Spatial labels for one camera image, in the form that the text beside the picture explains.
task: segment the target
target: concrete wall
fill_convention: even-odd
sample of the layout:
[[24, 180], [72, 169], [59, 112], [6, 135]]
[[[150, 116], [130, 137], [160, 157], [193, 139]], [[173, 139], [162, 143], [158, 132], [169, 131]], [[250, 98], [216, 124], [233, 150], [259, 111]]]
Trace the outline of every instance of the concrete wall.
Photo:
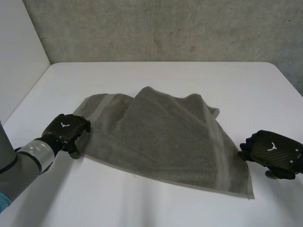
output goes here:
[[0, 120], [4, 123], [49, 67], [22, 0], [0, 1]]
[[303, 94], [302, 0], [24, 0], [51, 63], [267, 61]]

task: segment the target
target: white wall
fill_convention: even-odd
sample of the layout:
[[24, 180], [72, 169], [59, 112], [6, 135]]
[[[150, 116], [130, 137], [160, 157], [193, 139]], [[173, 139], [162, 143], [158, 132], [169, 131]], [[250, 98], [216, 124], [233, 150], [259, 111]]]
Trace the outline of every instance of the white wall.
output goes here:
[[0, 0], [0, 120], [9, 118], [50, 66], [22, 0]]

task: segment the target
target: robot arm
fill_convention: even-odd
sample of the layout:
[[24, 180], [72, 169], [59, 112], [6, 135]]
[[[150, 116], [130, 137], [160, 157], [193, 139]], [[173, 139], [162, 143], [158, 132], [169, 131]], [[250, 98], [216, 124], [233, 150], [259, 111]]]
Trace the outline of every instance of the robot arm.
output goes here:
[[8, 207], [40, 174], [47, 171], [60, 150], [80, 157], [75, 140], [90, 122], [74, 115], [59, 115], [42, 137], [15, 151], [0, 124], [0, 213]]

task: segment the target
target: carbon fiber glove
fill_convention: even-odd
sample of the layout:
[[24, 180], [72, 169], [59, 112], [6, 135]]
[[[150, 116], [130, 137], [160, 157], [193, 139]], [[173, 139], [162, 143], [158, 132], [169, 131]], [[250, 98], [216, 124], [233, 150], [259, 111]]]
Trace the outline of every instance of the carbon fiber glove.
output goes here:
[[303, 145], [285, 136], [258, 131], [240, 148], [240, 158], [267, 167], [269, 178], [295, 179], [295, 174], [303, 173]]
[[42, 133], [42, 140], [49, 144], [56, 153], [67, 151], [74, 159], [80, 158], [75, 141], [84, 132], [90, 132], [90, 121], [72, 114], [57, 116]]

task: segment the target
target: towel fold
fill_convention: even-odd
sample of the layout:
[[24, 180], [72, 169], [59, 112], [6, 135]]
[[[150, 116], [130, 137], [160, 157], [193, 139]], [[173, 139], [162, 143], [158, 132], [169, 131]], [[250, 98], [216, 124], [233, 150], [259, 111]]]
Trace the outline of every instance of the towel fold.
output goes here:
[[253, 199], [248, 166], [209, 107], [192, 94], [176, 98], [143, 88], [135, 98], [101, 94], [74, 112], [91, 121], [77, 140], [87, 157], [129, 173]]

